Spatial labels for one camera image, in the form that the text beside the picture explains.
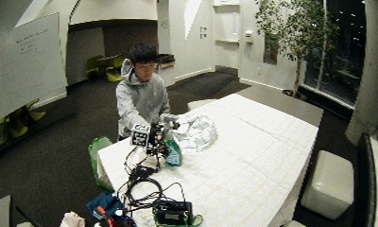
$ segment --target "green chair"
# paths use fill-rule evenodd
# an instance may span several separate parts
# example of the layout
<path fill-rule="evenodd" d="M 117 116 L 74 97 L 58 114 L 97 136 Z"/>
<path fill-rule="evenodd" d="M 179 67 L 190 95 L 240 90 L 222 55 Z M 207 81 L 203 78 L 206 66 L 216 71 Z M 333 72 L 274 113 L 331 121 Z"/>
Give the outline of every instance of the green chair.
<path fill-rule="evenodd" d="M 102 55 L 97 55 L 86 60 L 85 76 L 87 79 L 101 78 L 105 74 L 106 60 Z"/>
<path fill-rule="evenodd" d="M 111 65 L 106 68 L 106 78 L 110 82 L 122 80 L 122 76 L 119 74 L 122 63 L 123 55 L 117 55 L 111 60 Z"/>
<path fill-rule="evenodd" d="M 99 138 L 94 138 L 91 140 L 90 145 L 87 146 L 87 153 L 89 153 L 89 158 L 90 158 L 93 176 L 95 178 L 95 184 L 99 187 L 102 187 L 106 191 L 113 192 L 113 188 L 110 184 L 99 179 L 98 171 L 97 171 L 98 150 L 107 147 L 109 145 L 111 145 L 111 142 L 105 136 Z"/>

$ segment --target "electronic device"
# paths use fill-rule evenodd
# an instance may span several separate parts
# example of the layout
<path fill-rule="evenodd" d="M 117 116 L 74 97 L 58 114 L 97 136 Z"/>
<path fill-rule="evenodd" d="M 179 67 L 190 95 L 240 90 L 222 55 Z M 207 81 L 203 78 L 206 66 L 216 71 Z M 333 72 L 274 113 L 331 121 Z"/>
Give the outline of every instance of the electronic device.
<path fill-rule="evenodd" d="M 153 202 L 153 214 L 158 224 L 191 225 L 192 211 L 190 201 L 163 201 Z"/>

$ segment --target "shelf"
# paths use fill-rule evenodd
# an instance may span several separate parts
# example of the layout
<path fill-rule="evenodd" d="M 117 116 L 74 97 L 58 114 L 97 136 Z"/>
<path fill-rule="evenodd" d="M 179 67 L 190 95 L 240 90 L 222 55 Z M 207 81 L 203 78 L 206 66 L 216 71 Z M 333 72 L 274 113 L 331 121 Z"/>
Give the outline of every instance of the shelf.
<path fill-rule="evenodd" d="M 216 43 L 238 44 L 239 40 L 215 40 Z"/>

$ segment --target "white cushion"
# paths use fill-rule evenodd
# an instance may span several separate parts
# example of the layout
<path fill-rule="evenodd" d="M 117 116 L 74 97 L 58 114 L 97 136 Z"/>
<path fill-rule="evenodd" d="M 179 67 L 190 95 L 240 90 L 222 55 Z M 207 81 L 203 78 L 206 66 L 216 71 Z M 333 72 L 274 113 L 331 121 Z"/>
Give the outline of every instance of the white cushion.
<path fill-rule="evenodd" d="M 283 227 L 305 227 L 303 224 L 300 224 L 297 221 L 291 220 L 289 222 L 287 222 Z"/>
<path fill-rule="evenodd" d="M 196 109 L 199 106 L 203 106 L 204 104 L 210 103 L 211 101 L 215 101 L 216 99 L 203 99 L 198 101 L 192 101 L 187 103 L 187 111 L 191 111 Z"/>
<path fill-rule="evenodd" d="M 316 168 L 300 204 L 329 219 L 336 219 L 353 202 L 353 169 L 340 156 L 319 151 Z"/>

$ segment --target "white table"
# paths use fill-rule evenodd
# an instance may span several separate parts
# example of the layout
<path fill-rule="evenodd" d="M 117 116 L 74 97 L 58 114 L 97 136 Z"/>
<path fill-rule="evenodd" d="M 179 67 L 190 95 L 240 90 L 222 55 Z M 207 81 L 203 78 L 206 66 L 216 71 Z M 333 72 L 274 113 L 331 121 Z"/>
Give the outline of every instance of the white table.
<path fill-rule="evenodd" d="M 192 213 L 203 217 L 200 226 L 279 226 L 292 218 L 319 129 L 321 110 L 315 111 L 312 125 L 230 95 L 190 112 L 212 119 L 219 137 L 204 151 L 183 153 L 182 166 L 165 166 L 151 178 L 162 188 L 181 183 Z M 131 149 L 125 140 L 98 152 L 98 169 L 115 190 L 127 180 L 123 162 Z M 165 193 L 181 201 L 177 186 Z M 153 226 L 151 209 L 135 211 L 133 218 L 138 226 Z"/>

